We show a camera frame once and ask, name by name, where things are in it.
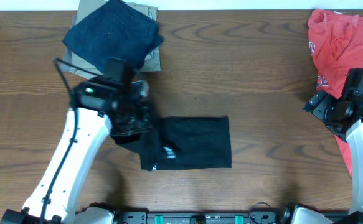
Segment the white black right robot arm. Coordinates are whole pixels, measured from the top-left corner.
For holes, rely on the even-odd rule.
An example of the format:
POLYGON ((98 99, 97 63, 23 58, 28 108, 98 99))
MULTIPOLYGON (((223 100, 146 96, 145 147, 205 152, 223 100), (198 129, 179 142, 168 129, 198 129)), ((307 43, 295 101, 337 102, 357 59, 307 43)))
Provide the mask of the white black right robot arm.
POLYGON ((352 161, 352 200, 349 213, 336 223, 363 223, 363 94, 351 91, 340 99, 321 90, 303 109, 349 145, 352 161))

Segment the black t-shirt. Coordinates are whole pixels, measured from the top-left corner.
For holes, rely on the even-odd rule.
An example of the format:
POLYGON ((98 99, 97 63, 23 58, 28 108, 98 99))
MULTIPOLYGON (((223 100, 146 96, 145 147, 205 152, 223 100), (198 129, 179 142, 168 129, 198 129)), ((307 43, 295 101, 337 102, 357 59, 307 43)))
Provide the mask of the black t-shirt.
POLYGON ((115 136, 114 142, 139 154, 142 170, 231 168, 229 119, 167 117, 157 119, 147 133, 115 136))

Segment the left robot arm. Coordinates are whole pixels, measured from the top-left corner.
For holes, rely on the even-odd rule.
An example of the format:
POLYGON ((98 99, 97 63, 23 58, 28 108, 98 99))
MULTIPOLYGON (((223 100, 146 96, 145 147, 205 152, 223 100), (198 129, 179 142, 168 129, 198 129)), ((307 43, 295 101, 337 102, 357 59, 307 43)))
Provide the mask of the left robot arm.
POLYGON ((104 140, 136 136, 149 128, 149 86, 93 78, 71 91, 64 131, 38 186, 21 211, 6 210, 1 223, 118 223, 102 205, 77 211, 81 189, 104 140))

